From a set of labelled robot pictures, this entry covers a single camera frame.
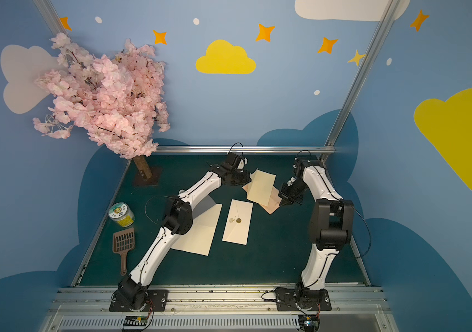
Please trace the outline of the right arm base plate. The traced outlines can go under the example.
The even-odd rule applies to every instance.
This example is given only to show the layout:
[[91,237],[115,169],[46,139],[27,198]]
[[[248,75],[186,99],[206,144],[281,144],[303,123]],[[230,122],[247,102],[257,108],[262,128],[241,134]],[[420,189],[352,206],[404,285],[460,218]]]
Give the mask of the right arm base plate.
[[274,290],[278,311],[331,311],[331,300],[325,289],[286,289]]

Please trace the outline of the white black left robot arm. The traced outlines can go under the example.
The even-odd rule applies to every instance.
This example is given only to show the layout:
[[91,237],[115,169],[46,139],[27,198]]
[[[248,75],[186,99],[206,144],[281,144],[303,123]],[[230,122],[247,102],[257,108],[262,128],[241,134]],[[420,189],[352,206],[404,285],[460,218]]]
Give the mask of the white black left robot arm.
[[193,210],[222,185],[245,185],[251,181],[246,158],[213,165],[188,190],[178,194],[165,208],[162,226],[142,260],[118,284],[111,297],[111,312],[143,311],[150,300],[148,289],[173,244],[193,226]]

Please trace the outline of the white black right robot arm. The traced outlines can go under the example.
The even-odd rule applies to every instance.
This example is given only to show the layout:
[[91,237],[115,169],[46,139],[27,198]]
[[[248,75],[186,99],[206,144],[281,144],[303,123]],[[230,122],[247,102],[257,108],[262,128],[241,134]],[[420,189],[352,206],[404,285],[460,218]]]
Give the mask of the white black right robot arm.
[[295,158],[294,177],[282,185],[280,206],[300,205],[310,191],[314,205],[309,221],[312,249],[301,281],[288,302],[300,310],[328,309],[325,281],[331,265],[350,243],[353,233],[354,204],[345,200],[331,184],[326,167],[319,160]]

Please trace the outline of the pink lined letter paper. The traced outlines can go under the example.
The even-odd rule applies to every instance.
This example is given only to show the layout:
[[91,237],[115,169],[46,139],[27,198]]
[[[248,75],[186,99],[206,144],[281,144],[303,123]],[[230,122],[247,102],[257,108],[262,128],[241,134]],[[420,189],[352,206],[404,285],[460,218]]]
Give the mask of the pink lined letter paper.
[[[281,198],[278,196],[279,190],[274,186],[260,185],[255,188],[252,183],[246,184],[242,189],[247,193],[247,200],[258,204],[268,214],[273,214],[279,207]],[[265,194],[269,192],[269,201],[265,203]]]

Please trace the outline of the cream envelope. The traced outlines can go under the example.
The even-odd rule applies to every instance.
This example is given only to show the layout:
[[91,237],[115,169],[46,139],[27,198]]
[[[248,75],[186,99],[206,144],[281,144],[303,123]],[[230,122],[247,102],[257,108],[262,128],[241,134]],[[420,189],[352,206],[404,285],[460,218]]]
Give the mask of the cream envelope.
[[268,206],[275,180],[275,174],[255,170],[247,186],[247,199],[261,206]]

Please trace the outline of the white envelope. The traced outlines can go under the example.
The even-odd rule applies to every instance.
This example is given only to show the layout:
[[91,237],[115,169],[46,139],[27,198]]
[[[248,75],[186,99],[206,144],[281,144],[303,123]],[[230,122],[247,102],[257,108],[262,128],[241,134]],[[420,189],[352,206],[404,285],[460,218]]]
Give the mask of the white envelope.
[[222,240],[224,242],[247,245],[253,204],[232,200]]

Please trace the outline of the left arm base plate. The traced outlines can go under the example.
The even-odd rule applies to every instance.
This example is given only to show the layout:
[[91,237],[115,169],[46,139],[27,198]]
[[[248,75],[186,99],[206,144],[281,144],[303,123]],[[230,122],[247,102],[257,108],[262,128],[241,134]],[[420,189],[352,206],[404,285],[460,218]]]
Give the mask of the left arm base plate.
[[110,312],[155,312],[165,311],[169,291],[166,289],[142,289],[132,297],[117,290],[111,297]]

